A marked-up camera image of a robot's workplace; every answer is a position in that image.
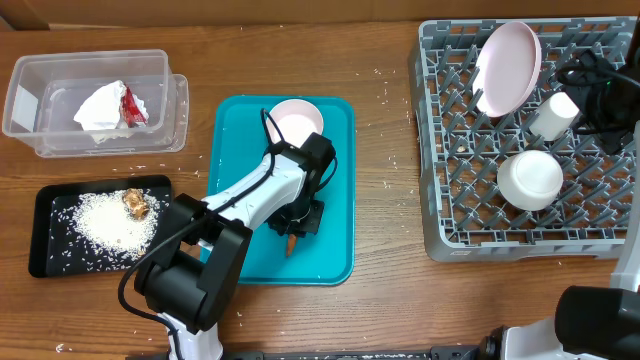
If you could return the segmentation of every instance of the black tray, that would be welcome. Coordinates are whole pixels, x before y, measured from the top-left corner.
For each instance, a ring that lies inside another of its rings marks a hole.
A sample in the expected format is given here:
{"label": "black tray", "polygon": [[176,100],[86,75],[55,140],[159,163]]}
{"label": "black tray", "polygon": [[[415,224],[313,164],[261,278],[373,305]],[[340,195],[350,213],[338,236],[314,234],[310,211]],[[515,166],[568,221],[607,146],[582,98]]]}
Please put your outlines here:
{"label": "black tray", "polygon": [[[36,278],[68,276],[87,272],[117,271],[122,267],[131,266],[134,262],[131,259],[96,254],[90,247],[76,244],[75,240],[80,235],[75,231],[67,230],[68,221],[60,222],[58,216],[54,216],[54,210],[76,205],[82,194],[108,193],[129,188],[149,190],[148,194],[154,196],[161,203],[158,216],[164,211],[165,204],[173,199],[171,181],[164,175],[49,185],[42,188],[36,196],[33,216],[29,254],[29,273],[31,276]],[[64,256],[61,255],[65,250],[68,250],[71,256],[67,256],[68,253]],[[83,258],[96,264],[93,269],[88,270]]]}

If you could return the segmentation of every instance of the gray dish rack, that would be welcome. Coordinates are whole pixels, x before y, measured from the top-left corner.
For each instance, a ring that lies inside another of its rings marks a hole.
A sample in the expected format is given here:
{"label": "gray dish rack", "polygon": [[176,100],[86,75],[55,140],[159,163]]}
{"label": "gray dish rack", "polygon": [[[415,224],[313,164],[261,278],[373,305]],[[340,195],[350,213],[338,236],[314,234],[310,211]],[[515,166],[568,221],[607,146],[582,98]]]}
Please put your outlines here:
{"label": "gray dish rack", "polygon": [[[553,74],[574,54],[592,49],[624,64],[633,17],[523,19],[538,35],[542,69],[518,111],[499,119],[478,113],[475,61],[491,33],[513,20],[434,20],[420,25],[409,57],[411,102],[420,152],[420,202],[429,257],[444,262],[514,261],[588,255],[618,258],[627,230],[635,174],[631,142],[608,156],[590,136],[571,131],[545,142],[528,131],[535,110],[560,90]],[[564,172],[556,201],[541,211],[508,204],[496,184],[509,156],[537,149]]]}

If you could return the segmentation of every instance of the white plastic cup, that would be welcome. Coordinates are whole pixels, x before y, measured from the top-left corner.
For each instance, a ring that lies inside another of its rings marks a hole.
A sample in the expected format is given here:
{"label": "white plastic cup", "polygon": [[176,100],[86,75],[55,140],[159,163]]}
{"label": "white plastic cup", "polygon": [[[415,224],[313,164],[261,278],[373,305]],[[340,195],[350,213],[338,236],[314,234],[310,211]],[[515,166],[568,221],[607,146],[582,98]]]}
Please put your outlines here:
{"label": "white plastic cup", "polygon": [[498,189],[513,206],[537,211],[551,205],[562,187],[562,169],[553,156],[529,150],[505,160],[498,169]]}
{"label": "white plastic cup", "polygon": [[545,141],[558,139],[571,126],[580,110],[563,92],[551,95],[536,110],[538,117],[529,130],[534,135],[541,135]]}

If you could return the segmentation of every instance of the pink bowl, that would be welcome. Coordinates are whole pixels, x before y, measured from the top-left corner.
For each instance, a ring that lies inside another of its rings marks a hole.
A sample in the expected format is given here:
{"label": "pink bowl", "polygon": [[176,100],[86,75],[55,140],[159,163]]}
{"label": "pink bowl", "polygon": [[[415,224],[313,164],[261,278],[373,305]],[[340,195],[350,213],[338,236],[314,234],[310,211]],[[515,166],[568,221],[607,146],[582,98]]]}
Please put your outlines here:
{"label": "pink bowl", "polygon": [[[324,119],[320,110],[308,101],[285,100],[274,106],[269,113],[285,141],[296,147],[301,147],[311,133],[322,135],[324,130]],[[280,136],[270,121],[267,121],[267,130],[274,144],[280,141]]]}
{"label": "pink bowl", "polygon": [[478,110],[499,117],[517,110],[536,86],[542,49],[527,24],[512,21],[500,26],[482,47],[473,93],[483,90]]}

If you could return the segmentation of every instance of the clear plastic container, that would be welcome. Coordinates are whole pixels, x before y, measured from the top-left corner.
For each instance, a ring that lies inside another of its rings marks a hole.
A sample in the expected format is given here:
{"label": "clear plastic container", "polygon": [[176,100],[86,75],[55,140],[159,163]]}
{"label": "clear plastic container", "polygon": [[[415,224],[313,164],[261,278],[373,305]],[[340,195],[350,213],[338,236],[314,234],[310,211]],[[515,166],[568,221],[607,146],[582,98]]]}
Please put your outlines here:
{"label": "clear plastic container", "polygon": [[[84,131],[73,120],[98,88],[122,80],[144,100],[143,128]],[[42,157],[175,152],[184,147],[189,91],[162,50],[25,56],[9,82],[2,132]]]}

